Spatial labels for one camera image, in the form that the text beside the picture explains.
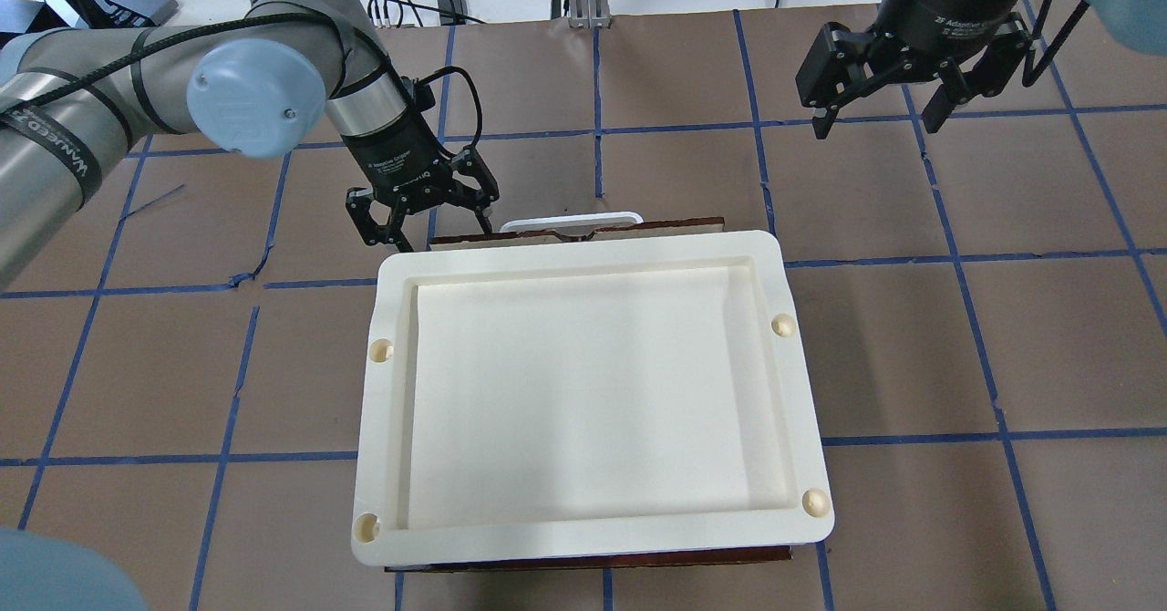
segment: tray rim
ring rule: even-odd
[[[561,243],[561,245],[513,245],[487,250],[400,253],[387,258],[378,272],[377,297],[368,345],[386,338],[393,345],[386,361],[365,359],[365,386],[354,496],[350,543],[354,555],[368,566],[421,567],[429,563],[508,561],[686,552],[729,547],[763,547],[817,542],[834,525],[833,504],[823,456],[823,445],[811,399],[801,332],[771,337],[770,357],[787,365],[775,366],[782,421],[791,452],[796,496],[822,491],[825,512],[810,514],[804,504],[788,508],[753,510],[633,518],[554,520],[512,525],[456,525],[426,529],[375,527],[371,542],[366,514],[392,518],[397,525],[404,510],[390,507],[401,480],[403,436],[411,391],[408,352],[412,303],[417,288],[433,283],[477,282],[499,279],[550,279],[575,274],[682,269],[682,267],[750,266],[763,299],[756,300],[769,317],[797,312],[778,243],[769,232],[719,232],[645,237],[630,240]],[[379,429],[375,421],[387,419]],[[391,435],[400,444],[391,445]],[[382,454],[379,461],[376,454]],[[391,456],[396,455],[396,463]]]

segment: power adapter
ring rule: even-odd
[[[441,24],[466,24],[466,1],[464,0],[438,0],[438,8],[441,12]]]

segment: white plastic handle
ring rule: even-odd
[[[636,212],[595,212],[575,216],[550,216],[543,219],[508,220],[499,232],[527,232],[527,230],[603,229],[606,225],[637,225],[644,219]]]

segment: blue tape grid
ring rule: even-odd
[[[247,379],[247,365],[251,361],[251,345],[256,340],[256,324],[259,323],[259,307],[251,308],[251,319],[247,323],[247,336],[243,342],[243,354],[239,357],[239,373],[235,379],[235,395],[231,398],[231,410],[226,416],[226,428],[223,431],[223,448],[218,454],[218,466],[215,470],[215,486],[211,489],[211,500],[207,508],[207,524],[203,526],[203,540],[198,548],[198,562],[195,566],[195,582],[190,590],[190,611],[198,609],[198,596],[203,590],[203,574],[207,571],[207,556],[211,550],[211,534],[215,529],[215,517],[218,512],[218,500],[223,491],[223,478],[226,475],[228,458],[231,454],[231,437],[235,436],[235,421],[239,415],[239,392]]]
[[[1026,13],[1029,14],[1029,20],[1035,21],[1033,5],[1029,0],[1025,1]],[[1042,48],[1046,47],[1044,37],[1041,41]],[[1118,201],[1114,198],[1114,192],[1110,190],[1110,183],[1106,182],[1106,175],[1103,173],[1098,159],[1096,157],[1092,147],[1090,146],[1090,139],[1086,138],[1086,131],[1082,127],[1082,120],[1078,118],[1078,110],[1074,106],[1074,101],[1070,100],[1070,93],[1065,89],[1065,82],[1062,80],[1062,73],[1057,70],[1057,64],[1050,62],[1049,75],[1054,77],[1054,83],[1057,85],[1057,92],[1062,96],[1062,101],[1065,103],[1065,111],[1069,113],[1070,121],[1074,124],[1074,132],[1077,133],[1078,141],[1082,142],[1082,149],[1086,154],[1086,159],[1090,160],[1090,168],[1093,170],[1095,177],[1098,180],[1098,187],[1102,188],[1103,195],[1106,197],[1106,204],[1110,205],[1110,211],[1114,216],[1114,224],[1118,224],[1118,230],[1123,233],[1123,240],[1126,241],[1126,251],[1130,253],[1131,259],[1134,261],[1135,269],[1139,271],[1139,278],[1142,279],[1142,287],[1147,290],[1147,296],[1151,300],[1151,308],[1154,308],[1155,317],[1159,319],[1159,329],[1163,332],[1163,337],[1167,337],[1167,315],[1163,314],[1162,303],[1159,302],[1159,295],[1155,293],[1154,282],[1151,282],[1151,275],[1147,274],[1147,266],[1142,262],[1142,257],[1139,253],[1137,246],[1134,246],[1134,237],[1131,234],[1131,229],[1127,227],[1126,220],[1123,217],[1123,212],[1118,208]]]
[[[1026,9],[1033,17],[1033,7],[1028,0],[1025,0]],[[746,77],[747,93],[750,101],[750,121],[738,121],[738,122],[713,122],[713,124],[690,124],[690,125],[661,125],[661,126],[638,126],[638,127],[614,127],[603,128],[601,121],[601,89],[600,89],[600,31],[593,31],[593,86],[594,86],[594,101],[595,101],[595,118],[594,126],[592,129],[571,129],[571,131],[547,131],[547,132],[522,132],[522,133],[489,133],[483,134],[483,140],[509,140],[509,139],[545,139],[545,138],[561,138],[561,136],[582,136],[582,134],[592,134],[595,138],[595,192],[600,197],[603,195],[603,180],[602,180],[602,157],[601,157],[601,139],[605,134],[642,134],[642,133],[658,133],[658,132],[689,132],[689,131],[708,131],[708,129],[745,129],[750,128],[754,131],[755,146],[757,150],[759,160],[759,174],[760,182],[762,184],[763,197],[767,210],[767,219],[770,226],[770,232],[774,232],[774,208],[769,190],[769,171],[767,167],[766,148],[762,140],[762,128],[770,127],[782,127],[782,126],[799,126],[809,125],[809,119],[792,119],[792,120],[761,120],[757,96],[754,87],[753,70],[750,66],[748,47],[745,37],[745,30],[742,27],[741,17],[738,12],[733,13],[734,27],[738,35],[738,43],[740,48],[740,54],[742,58],[742,70]],[[446,65],[449,65],[453,61],[455,43],[455,28],[452,27],[449,30],[449,37],[446,48]],[[978,357],[980,358],[981,370],[986,379],[986,384],[990,391],[990,400],[993,405],[994,415],[998,419],[998,431],[995,433],[943,433],[942,435],[897,435],[897,436],[851,436],[851,437],[825,437],[823,440],[823,445],[830,445],[830,448],[837,448],[838,445],[899,445],[899,444],[914,444],[914,445],[925,445],[925,444],[946,444],[946,443],[983,443],[983,442],[999,442],[1006,454],[1006,461],[1009,466],[1009,473],[1014,484],[1014,492],[1018,498],[1018,505],[1021,510],[1022,520],[1025,524],[1026,535],[1029,541],[1032,556],[1034,560],[1035,569],[1037,570],[1039,582],[1042,589],[1042,595],[1048,610],[1053,611],[1056,608],[1053,591],[1044,569],[1044,560],[1041,554],[1041,548],[1037,542],[1037,536],[1033,527],[1033,520],[1029,515],[1028,503],[1025,496],[1025,487],[1021,482],[1020,471],[1016,466],[1016,458],[1013,454],[1012,443],[1015,441],[1058,441],[1058,440],[1100,440],[1100,437],[1167,437],[1167,427],[1149,427],[1149,428],[1113,428],[1113,429],[1046,429],[1046,431],[1009,431],[1008,424],[1005,422],[1004,413],[1000,408],[997,408],[997,387],[995,381],[993,381],[992,370],[988,363],[987,352],[985,352],[984,340],[980,335],[979,323],[976,316],[976,308],[973,307],[971,295],[969,294],[967,282],[964,278],[963,265],[967,261],[1030,261],[1030,259],[1067,259],[1067,258],[1132,258],[1137,269],[1139,271],[1140,278],[1142,280],[1144,287],[1146,288],[1147,295],[1151,300],[1152,308],[1154,309],[1155,316],[1159,319],[1161,328],[1163,329],[1165,336],[1167,336],[1167,316],[1165,316],[1162,303],[1158,299],[1153,282],[1147,274],[1146,266],[1144,266],[1142,257],[1148,257],[1149,254],[1167,254],[1167,248],[1149,248],[1139,250],[1134,245],[1133,236],[1127,227],[1126,220],[1121,216],[1121,211],[1118,208],[1117,199],[1111,191],[1109,182],[1106,182],[1105,174],[1098,163],[1098,160],[1093,153],[1090,141],[1085,134],[1085,131],[1079,120],[1079,115],[1096,115],[1096,113],[1119,113],[1119,112],[1156,112],[1167,111],[1167,104],[1145,104],[1145,105],[1111,105],[1111,107],[1076,107],[1070,96],[1067,91],[1065,84],[1063,83],[1060,72],[1057,71],[1056,63],[1050,66],[1050,75],[1054,77],[1055,83],[1058,87],[1058,92],[1062,96],[1065,107],[1058,108],[1044,108],[1044,110],[1011,110],[1011,111],[987,111],[987,112],[962,112],[957,115],[951,117],[957,120],[972,120],[981,118],[1000,118],[1000,117],[1027,117],[1027,115],[1068,115],[1074,124],[1075,132],[1081,141],[1084,153],[1086,154],[1093,174],[1098,180],[1099,187],[1103,190],[1104,196],[1111,208],[1113,217],[1119,225],[1119,230],[1126,241],[1125,250],[1106,250],[1106,251],[1085,251],[1084,253],[1077,253],[1077,251],[1064,251],[1063,253],[981,253],[981,254],[963,254],[958,253],[955,237],[952,234],[951,225],[949,224],[946,211],[943,204],[943,197],[941,192],[934,190],[934,199],[936,201],[937,211],[941,216],[942,227],[944,229],[945,238],[949,245],[949,254],[944,257],[936,257],[936,254],[930,254],[930,257],[917,257],[917,258],[864,258],[854,259],[854,261],[788,261],[788,269],[799,269],[799,267],[825,267],[825,266],[909,266],[909,265],[951,265],[957,272],[957,278],[959,282],[959,288],[962,292],[962,299],[965,303],[965,309],[969,316],[970,325],[974,336],[976,346],[978,350]],[[847,117],[843,118],[840,122],[873,122],[873,121],[910,121],[913,128],[916,133],[917,145],[921,149],[922,162],[924,163],[925,171],[929,177],[929,182],[935,184],[935,170],[931,166],[930,160],[927,157],[927,150],[924,148],[923,133],[920,126],[920,115],[915,108],[911,97],[907,93],[907,89],[903,91],[904,99],[908,105],[909,112],[907,115],[871,115],[871,117]],[[449,80],[448,78],[442,83],[442,104],[439,113],[439,127],[438,136],[442,142],[446,141],[459,141],[468,140],[469,136],[447,136],[446,134],[446,119],[448,111],[448,97],[449,97]],[[321,142],[321,145],[300,145],[298,148],[314,149],[314,148],[340,148],[343,147],[342,142]],[[81,336],[78,338],[78,344],[75,350],[75,354],[70,365],[69,374],[64,382],[61,399],[58,400],[57,408],[54,413],[54,419],[51,421],[48,436],[46,437],[44,448],[42,449],[41,456],[36,458],[0,458],[0,466],[34,466],[35,473],[33,483],[29,486],[29,493],[26,499],[25,508],[21,514],[20,528],[25,528],[28,524],[29,517],[33,511],[33,506],[36,499],[36,494],[43,478],[46,466],[78,466],[78,465],[148,465],[148,464],[177,464],[177,463],[215,463],[217,464],[216,482],[212,490],[211,501],[209,504],[207,524],[204,527],[203,543],[200,550],[198,566],[195,575],[195,582],[191,590],[191,610],[196,609],[198,603],[198,595],[201,591],[202,576],[205,569],[205,561],[209,554],[210,539],[214,531],[215,515],[218,506],[218,498],[222,491],[223,478],[225,473],[226,465],[229,463],[282,463],[282,462],[312,462],[312,461],[354,461],[356,458],[355,450],[324,450],[323,452],[288,452],[288,454],[231,454],[230,443],[235,428],[235,420],[237,417],[239,396],[238,391],[242,389],[243,382],[245,380],[246,366],[250,359],[250,349],[253,342],[256,324],[258,322],[259,308],[252,309],[251,323],[249,325],[247,338],[244,346],[244,353],[240,358],[239,366],[239,378],[237,381],[236,395],[232,399],[231,410],[229,413],[228,427],[224,433],[223,448],[219,454],[149,454],[148,456],[128,456],[128,457],[53,457],[50,456],[53,443],[56,437],[56,433],[60,428],[65,406],[68,403],[69,394],[72,387],[72,382],[76,379],[76,373],[79,367],[81,358],[84,353],[84,347],[88,342],[89,332],[92,328],[93,317],[96,316],[97,308],[99,307],[100,299],[104,295],[161,295],[161,294],[209,294],[209,292],[221,292],[230,290],[230,288],[237,287],[240,280],[232,279],[230,282],[221,283],[221,286],[183,286],[183,287],[125,287],[125,288],[109,288],[106,287],[106,280],[109,279],[109,272],[112,267],[113,258],[117,253],[117,246],[120,241],[121,231],[124,229],[125,219],[132,211],[130,211],[133,204],[134,192],[138,187],[138,182],[141,178],[141,171],[144,163],[149,157],[183,157],[184,155],[203,155],[203,154],[216,154],[223,150],[216,148],[197,148],[197,149],[183,149],[183,150],[152,150],[151,149],[151,138],[147,138],[144,142],[144,147],[138,153],[131,153],[128,157],[137,157],[138,163],[134,170],[134,176],[130,185],[130,190],[126,195],[125,204],[123,205],[121,220],[118,227],[114,230],[113,238],[111,240],[110,248],[106,254],[105,265],[102,271],[102,278],[99,279],[98,286],[92,288],[92,290],[26,290],[26,292],[8,292],[8,294],[0,295],[0,299],[65,299],[65,296],[86,296],[86,299],[92,299],[90,309],[83,324]],[[260,259],[260,265],[253,274],[242,274],[243,279],[254,279],[258,274],[258,269],[263,267],[264,261],[266,261],[267,254],[274,246],[274,232],[278,224],[279,209],[282,199],[284,185],[287,178],[288,157],[285,157],[280,171],[279,184],[277,187],[275,199],[273,201],[271,220],[268,224],[267,240],[265,243],[265,250],[263,258]],[[433,238],[434,229],[436,224],[435,212],[429,215],[429,225],[427,234],[428,240]],[[375,286],[376,279],[328,279],[328,280],[288,280],[288,282],[267,282],[265,288],[272,288],[272,290],[287,290],[287,288],[310,288],[310,287],[370,287]],[[834,609],[833,592],[831,590],[831,577],[830,577],[830,564],[827,560],[827,548],[825,543],[816,545],[816,553],[819,564],[819,574],[823,585],[824,604],[829,611]],[[401,601],[404,597],[404,574],[397,574],[397,580],[394,582],[396,592],[396,610],[400,610]],[[603,570],[603,604],[606,610],[614,608],[613,602],[613,581],[612,571]]]
[[[457,26],[449,26],[449,34],[446,37],[446,63],[449,66],[454,63],[454,35]],[[449,76],[441,78],[441,107],[438,108],[438,142],[446,146],[446,118],[449,113]],[[426,251],[429,250],[429,241],[433,241],[434,232],[438,230],[438,208],[429,210],[429,224],[426,227]]]
[[[1021,512],[1021,524],[1025,527],[1026,539],[1029,543],[1029,552],[1033,556],[1034,569],[1037,573],[1037,583],[1041,587],[1041,595],[1046,602],[1048,611],[1055,611],[1054,591],[1049,584],[1049,575],[1046,573],[1046,557],[1041,553],[1041,545],[1037,541],[1037,533],[1034,529],[1033,518],[1029,513],[1029,501],[1025,493],[1025,483],[1021,482],[1021,470],[1018,468],[1016,454],[1013,452],[1013,441],[1009,438],[1008,423],[1005,421],[1005,412],[997,405],[997,379],[993,375],[992,366],[988,364],[988,353],[985,350],[984,336],[980,333],[980,321],[977,319],[977,309],[972,303],[972,295],[969,292],[969,280],[964,274],[963,258],[956,245],[956,237],[952,225],[949,222],[948,211],[944,208],[944,197],[941,195],[939,183],[936,180],[936,170],[928,157],[928,149],[924,143],[924,131],[921,126],[916,105],[911,100],[911,93],[904,85],[901,87],[903,99],[908,104],[908,113],[911,115],[911,127],[916,133],[916,145],[920,146],[920,155],[928,174],[928,182],[932,188],[932,199],[936,203],[936,212],[941,219],[941,227],[944,229],[944,239],[948,241],[949,257],[952,259],[952,267],[956,271],[957,283],[960,288],[960,296],[964,300],[965,312],[969,317],[969,325],[972,329],[973,342],[977,346],[977,357],[980,360],[980,370],[985,378],[985,386],[988,387],[988,400],[993,407],[993,415],[997,416],[997,430],[999,440],[1005,450],[1005,462],[1008,465],[1009,478],[1013,480],[1013,492],[1016,496],[1018,508]]]

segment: blue tape line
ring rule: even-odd
[[[275,225],[279,224],[280,219],[280,206],[284,204],[284,185],[287,183],[288,178],[288,166],[292,162],[292,152],[284,154],[284,162],[280,162],[280,176],[278,182],[275,182],[275,197],[272,198],[272,213],[267,219],[267,238],[264,240],[264,252],[259,257],[259,265],[256,269],[242,272],[242,274],[235,274],[226,282],[228,287],[238,287],[244,280],[254,280],[259,278],[259,272],[267,266],[267,258],[271,257],[272,250],[275,248]]]
[[[859,258],[859,259],[801,259],[785,262],[787,269],[817,269],[825,266],[888,266],[888,265],[938,265],[950,262],[951,257],[908,258]]]
[[[446,36],[446,64],[454,63],[454,35],[457,26],[449,26],[449,34]],[[446,115],[449,113],[449,76],[441,78],[441,105],[438,107],[438,142],[446,146]],[[428,224],[426,224],[426,251],[429,250],[429,241],[433,241],[434,233],[438,232],[438,208],[429,210]]]
[[[1014,441],[1076,441],[1085,437],[1167,437],[1167,427],[1128,429],[1050,429],[1049,431],[1009,433]]]
[[[953,112],[949,118],[953,119],[978,119],[978,118],[1012,118],[1012,117],[1055,117],[1055,115],[1067,115],[1064,108],[1043,108],[1043,110],[1008,110],[998,112]]]
[[[603,611],[613,611],[612,568],[603,569]]]
[[[1029,20],[1034,20],[1033,5],[1029,0],[1023,1],[1026,13],[1029,14]],[[1041,44],[1042,48],[1046,47],[1044,38],[1042,38]],[[1163,337],[1167,337],[1167,312],[1163,312],[1162,302],[1159,300],[1158,292],[1155,292],[1155,283],[1151,280],[1151,274],[1147,272],[1147,267],[1142,262],[1138,246],[1134,245],[1134,234],[1131,232],[1128,225],[1126,225],[1123,211],[1118,208],[1118,199],[1114,197],[1114,192],[1111,190],[1110,183],[1106,182],[1106,175],[1103,173],[1102,167],[1098,163],[1097,155],[1093,153],[1093,147],[1090,146],[1090,139],[1086,138],[1086,131],[1082,127],[1082,119],[1078,118],[1078,112],[1074,106],[1074,101],[1070,100],[1070,93],[1065,87],[1064,80],[1062,80],[1062,73],[1057,70],[1057,63],[1049,63],[1049,75],[1054,76],[1054,83],[1057,85],[1057,92],[1061,93],[1062,101],[1065,103],[1065,108],[1069,112],[1070,121],[1074,124],[1074,132],[1077,133],[1078,141],[1082,142],[1082,149],[1086,154],[1086,159],[1090,161],[1090,168],[1093,170],[1095,177],[1098,180],[1098,187],[1102,188],[1103,196],[1106,197],[1106,204],[1110,205],[1110,211],[1112,216],[1114,216],[1114,224],[1118,224],[1118,230],[1123,233],[1123,240],[1126,241],[1127,253],[1130,253],[1131,259],[1133,259],[1135,269],[1139,271],[1139,279],[1142,279],[1142,288],[1147,292],[1147,299],[1151,300],[1151,308],[1154,309],[1155,317],[1159,319],[1159,330],[1162,331]]]
[[[182,184],[179,184],[179,187],[175,187],[174,190],[167,191],[166,195],[159,196],[153,201],[147,201],[146,203],[138,205],[137,209],[133,209],[133,211],[130,211],[127,213],[126,219],[128,219],[128,217],[134,216],[138,212],[141,212],[144,209],[149,208],[153,204],[162,203],[162,201],[169,198],[170,196],[177,195],[177,192],[186,190],[186,188],[187,183],[183,182]]]
[[[203,526],[203,540],[198,548],[198,562],[195,566],[195,582],[190,590],[190,611],[198,609],[198,597],[203,590],[203,574],[207,571],[207,556],[211,550],[211,535],[215,532],[215,517],[218,512],[219,497],[223,493],[223,479],[231,454],[231,440],[235,436],[235,423],[239,416],[239,391],[247,379],[247,365],[251,361],[251,344],[256,340],[256,325],[259,324],[259,307],[251,308],[251,319],[247,321],[247,336],[243,342],[243,353],[239,354],[239,371],[235,379],[235,394],[231,395],[231,410],[226,416],[226,428],[223,431],[223,445],[218,454],[218,466],[215,470],[215,486],[211,489],[211,500],[207,507],[207,522]]]
[[[405,573],[397,573],[393,576],[393,611],[401,611],[405,602]]]
[[[1138,250],[1138,254],[1145,257],[1162,257],[1167,254],[1167,248]],[[1034,261],[1034,259],[1091,259],[1091,258],[1126,258],[1130,251],[1105,250],[1105,251],[1054,251],[1054,253],[984,253],[962,254],[963,262],[984,261]],[[951,262],[951,257],[896,257],[896,258],[858,258],[858,259],[809,259],[809,261],[788,261],[787,269],[816,269],[816,267],[831,266],[903,266],[903,265],[937,265],[937,262]],[[266,282],[266,290],[280,290],[281,288],[303,287],[366,287],[376,286],[376,279],[321,279],[321,280],[285,280],[284,282]],[[0,300],[50,300],[65,299],[65,296],[125,296],[125,295],[186,295],[204,294],[204,292],[230,290],[232,286],[228,282],[217,286],[162,286],[162,287],[106,287],[104,290],[25,290],[6,292],[0,295]]]
[[[831,590],[831,566],[826,561],[826,541],[815,543],[818,555],[818,578],[823,585],[823,609],[834,611],[834,592]]]
[[[231,454],[231,463],[313,463],[317,461],[356,461],[355,450],[295,450],[287,454]]]
[[[173,465],[216,462],[218,462],[217,454],[155,454],[155,456],[57,456],[48,458],[46,465]]]
[[[205,292],[225,292],[233,287],[229,282],[221,282],[217,286],[112,287],[109,290],[97,290],[95,294],[99,296],[198,295]]]
[[[154,136],[147,136],[146,141],[142,142],[142,153],[138,157],[138,166],[134,167],[134,176],[130,181],[130,190],[126,190],[126,199],[121,203],[121,216],[118,219],[118,225],[113,229],[113,237],[110,240],[110,248],[105,253],[105,265],[102,266],[102,278],[97,282],[97,290],[100,292],[105,287],[106,279],[110,278],[110,267],[113,266],[113,257],[118,252],[118,243],[121,240],[121,231],[126,225],[126,216],[130,213],[130,206],[134,203],[134,191],[138,191],[138,181],[141,180],[142,167],[146,166],[146,153],[149,153],[149,145]],[[36,504],[36,494],[41,490],[41,480],[44,478],[44,468],[49,458],[49,454],[53,450],[53,443],[57,437],[57,431],[61,429],[61,420],[65,413],[65,406],[69,403],[69,395],[72,392],[74,382],[77,379],[77,370],[81,365],[82,354],[85,352],[85,344],[89,340],[89,332],[93,328],[93,317],[97,316],[97,307],[100,303],[102,296],[93,296],[92,302],[89,304],[89,312],[85,316],[85,323],[82,325],[81,336],[77,338],[77,347],[74,351],[72,361],[69,364],[69,374],[65,375],[64,386],[61,389],[61,398],[57,400],[57,408],[53,413],[53,421],[49,424],[49,433],[44,437],[44,445],[41,449],[40,462],[36,465],[36,472],[33,475],[33,483],[28,487],[28,496],[25,498],[25,507],[20,512],[20,521],[16,528],[25,529],[28,527],[28,519],[33,514],[33,505]]]
[[[251,344],[256,340],[256,324],[259,319],[259,307],[251,308],[251,321],[247,324],[247,337],[243,342],[243,357],[239,358],[239,373],[235,378],[235,395],[239,395],[243,384],[247,381],[247,365],[251,361]]]
[[[601,134],[655,134],[658,132],[705,132],[715,129],[738,129],[754,127],[750,121],[736,122],[698,122],[687,125],[648,125],[641,127],[606,127]]]
[[[985,257],[960,257],[962,261],[1029,261],[1029,259],[1125,258],[1127,251],[1054,251],[1054,253],[995,253]]]
[[[1037,429],[1009,431],[1011,441],[1050,442],[1089,441],[1109,437],[1167,437],[1167,427],[1128,427],[1113,429]],[[928,445],[986,443],[1001,440],[1000,433],[906,433],[892,436],[823,437],[825,448],[851,445]],[[176,463],[216,463],[219,454],[147,454],[147,456],[56,456],[48,466],[75,465],[167,465]],[[296,452],[230,454],[230,463],[305,463],[320,461],[356,461],[355,450],[296,450]],[[41,458],[0,458],[0,466],[36,466]]]
[[[999,440],[1001,440],[1000,433],[918,433],[904,436],[823,437],[823,445],[929,445],[990,443]]]
[[[442,83],[442,87],[448,86],[448,82]],[[1105,113],[1123,112],[1162,112],[1167,111],[1167,104],[1154,105],[1106,105],[1105,107],[1075,107],[1079,115],[1104,115]],[[1000,110],[985,112],[957,112],[951,118],[977,119],[977,118],[1008,118],[1030,115],[1067,115],[1068,110]],[[909,115],[867,115],[867,117],[839,117],[836,122],[887,122],[887,121],[910,121]],[[809,119],[767,119],[759,121],[762,127],[784,127],[792,125],[810,125]],[[496,132],[484,133],[482,141],[497,141],[503,139],[548,139],[558,136],[579,136],[579,134],[640,134],[654,132],[687,132],[700,129],[733,129],[735,127],[750,127],[752,122],[705,122],[690,125],[656,125],[636,127],[596,127],[592,129],[548,129],[543,132]],[[470,141],[469,134],[457,134],[457,136],[446,136],[448,142]],[[317,148],[343,148],[343,141],[319,141],[313,145],[296,145],[296,150],[312,150]],[[128,153],[126,159],[135,157],[186,157],[186,155],[223,155],[226,150],[221,148],[191,148],[180,150],[154,150],[154,153]]]
[[[480,141],[502,141],[506,139],[551,139],[555,136],[580,136],[581,134],[593,134],[594,129],[547,129],[544,132],[499,132],[497,134],[483,134]],[[449,141],[470,141],[473,134],[457,134],[449,136]]]
[[[595,197],[603,197],[603,120],[600,111],[600,28],[592,28],[592,91],[594,97],[593,107],[593,139],[595,146],[593,157],[595,159]]]
[[[63,296],[92,296],[96,290],[29,290],[29,292],[5,292],[0,300],[55,300]]]
[[[317,141],[315,145],[298,145],[296,150],[315,150],[317,148],[343,148],[344,141]]]
[[[1075,107],[1074,111],[1079,113],[1079,115],[1105,115],[1106,113],[1121,113],[1121,112],[1162,112],[1167,111],[1167,104],[1110,105],[1109,107]]]
[[[762,199],[766,203],[766,222],[770,234],[777,234],[774,227],[774,199],[770,197],[770,173],[766,166],[766,142],[762,140],[762,122],[757,113],[757,93],[754,91],[754,71],[749,66],[749,50],[746,48],[746,31],[741,27],[741,12],[733,10],[733,24],[738,30],[738,49],[741,50],[741,65],[746,72],[746,92],[749,94],[750,126],[754,128],[754,147],[757,149],[757,168],[762,178]]]
[[[446,35],[446,64],[454,64],[454,35],[457,34],[457,26],[449,26],[449,34]],[[449,76],[441,78],[441,107],[438,108],[438,141],[446,145],[446,114],[449,108]]]
[[[376,279],[333,279],[333,280],[285,280],[284,282],[264,282],[266,290],[303,290],[309,287],[366,287],[376,286]]]
[[[932,199],[936,203],[936,212],[941,219],[941,227],[944,229],[944,239],[948,241],[949,252],[952,257],[952,267],[956,271],[957,286],[960,288],[960,299],[964,300],[965,315],[969,317],[969,325],[972,329],[972,340],[977,346],[977,358],[980,360],[980,371],[985,378],[985,386],[988,387],[988,400],[993,407],[993,415],[997,419],[997,430],[1001,445],[1005,450],[1005,462],[1008,465],[1009,478],[1013,480],[1013,493],[1016,496],[1018,508],[1021,512],[1021,524],[1025,527],[1026,539],[1029,541],[1029,553],[1033,556],[1034,568],[1037,574],[1037,583],[1046,602],[1047,611],[1056,611],[1054,591],[1049,583],[1049,575],[1046,571],[1046,560],[1041,554],[1041,545],[1037,542],[1037,532],[1034,529],[1033,515],[1029,513],[1029,501],[1025,493],[1025,485],[1021,482],[1021,470],[1018,468],[1016,456],[1013,454],[1013,444],[1009,442],[1008,423],[1005,421],[1005,412],[997,405],[998,391],[997,379],[993,375],[992,366],[988,364],[988,352],[985,349],[985,338],[980,331],[980,321],[977,317],[977,309],[972,303],[972,295],[969,292],[969,280],[964,274],[964,266],[960,261],[960,253],[956,245],[956,234],[949,222],[948,211],[944,208],[944,198],[941,195],[939,183],[936,178],[936,170],[928,157],[928,148],[924,142],[924,132],[920,124],[920,113],[911,100],[907,85],[901,85],[903,99],[908,104],[908,113],[911,115],[911,128],[916,134],[916,145],[920,147],[920,156],[924,162],[924,170],[928,174],[928,183],[932,188]]]
[[[141,157],[187,157],[187,155],[226,155],[222,148],[188,148],[179,150],[154,150],[154,153],[142,153]]]

